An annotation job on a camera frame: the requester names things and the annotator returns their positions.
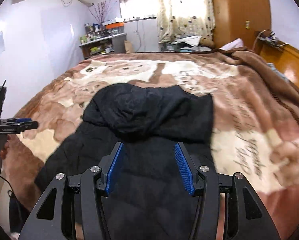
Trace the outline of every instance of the black puffer jacket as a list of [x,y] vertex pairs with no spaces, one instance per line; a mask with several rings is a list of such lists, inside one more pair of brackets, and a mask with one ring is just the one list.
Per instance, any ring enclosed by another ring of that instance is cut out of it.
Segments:
[[190,154],[206,157],[213,167],[212,127],[211,95],[198,98],[179,86],[111,85],[94,96],[83,123],[50,156],[35,182],[44,191],[59,172],[83,173],[122,141],[126,157],[120,178],[102,200],[112,240],[188,239],[198,200],[183,187],[174,145],[183,141]]

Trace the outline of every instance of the floral curtain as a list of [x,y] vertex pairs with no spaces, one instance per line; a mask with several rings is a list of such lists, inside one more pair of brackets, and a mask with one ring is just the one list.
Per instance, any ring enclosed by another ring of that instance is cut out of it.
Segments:
[[159,41],[198,35],[212,39],[215,18],[212,0],[158,0]]

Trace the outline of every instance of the cable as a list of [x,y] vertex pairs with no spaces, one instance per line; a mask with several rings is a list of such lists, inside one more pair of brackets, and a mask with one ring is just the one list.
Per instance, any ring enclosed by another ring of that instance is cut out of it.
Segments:
[[272,31],[272,30],[264,30],[264,31],[260,32],[260,33],[258,34],[258,36],[256,37],[255,41],[254,41],[252,50],[255,49],[255,45],[256,45],[256,42],[257,42],[258,38],[262,35],[263,32],[266,32],[266,31]]
[[64,0],[61,0],[61,1],[62,1],[62,4],[63,4],[64,7],[70,6],[73,2],[73,0],[70,0],[70,2],[68,2],[68,3],[65,3]]
[[7,179],[5,179],[4,177],[2,177],[1,175],[0,175],[0,178],[3,179],[4,181],[6,181],[7,184],[8,184],[8,185],[10,186],[10,188],[11,188],[11,189],[9,189],[9,190],[7,191],[7,194],[8,194],[8,196],[9,196],[10,198],[15,198],[15,199],[16,199],[17,209],[18,209],[18,216],[19,216],[19,221],[20,221],[20,222],[22,223],[22,225],[23,225],[23,224],[24,224],[24,221],[23,221],[23,218],[22,218],[21,210],[20,210],[20,204],[19,204],[19,201],[18,201],[17,198],[16,198],[16,195],[15,195],[15,193],[14,193],[14,190],[13,190],[11,184],[9,183],[9,181],[8,181]]
[[136,50],[136,52],[139,51],[139,49],[142,47],[142,39],[140,38],[139,32],[138,32],[138,17],[136,17],[136,31],[134,31],[135,34],[137,34],[139,38],[139,48]]
[[144,21],[142,21],[142,28],[143,28],[143,43],[144,43],[144,52],[146,52],[145,31],[144,31]]
[[282,45],[277,45],[278,47],[282,47],[282,46],[284,46],[284,45],[289,45],[289,43],[284,43],[284,44],[282,44]]

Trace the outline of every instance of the blue gripper pad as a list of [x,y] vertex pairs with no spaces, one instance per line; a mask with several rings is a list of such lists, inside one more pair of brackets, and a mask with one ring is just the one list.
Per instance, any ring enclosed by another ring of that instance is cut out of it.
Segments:
[[119,146],[115,154],[112,165],[109,168],[107,173],[107,184],[105,188],[105,193],[107,196],[113,191],[114,186],[117,182],[120,170],[122,168],[124,155],[125,155],[124,144],[121,143],[121,145]]
[[31,122],[31,118],[19,118],[15,122]]
[[179,144],[175,145],[174,151],[175,151],[175,159],[183,180],[184,187],[190,195],[194,195],[195,189],[193,185],[193,175],[191,173],[190,167],[188,166],[188,163],[184,157],[184,154]]

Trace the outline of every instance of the bed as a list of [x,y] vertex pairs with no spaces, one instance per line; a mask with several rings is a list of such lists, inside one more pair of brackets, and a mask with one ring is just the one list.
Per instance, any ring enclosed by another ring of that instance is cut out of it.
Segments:
[[299,92],[246,48],[97,56],[52,81],[16,114],[31,117],[40,127],[12,137],[3,163],[28,209],[40,195],[34,179],[44,162],[75,131],[94,94],[114,83],[179,85],[197,96],[212,94],[211,149],[217,172],[244,173],[281,239],[292,235],[299,225]]

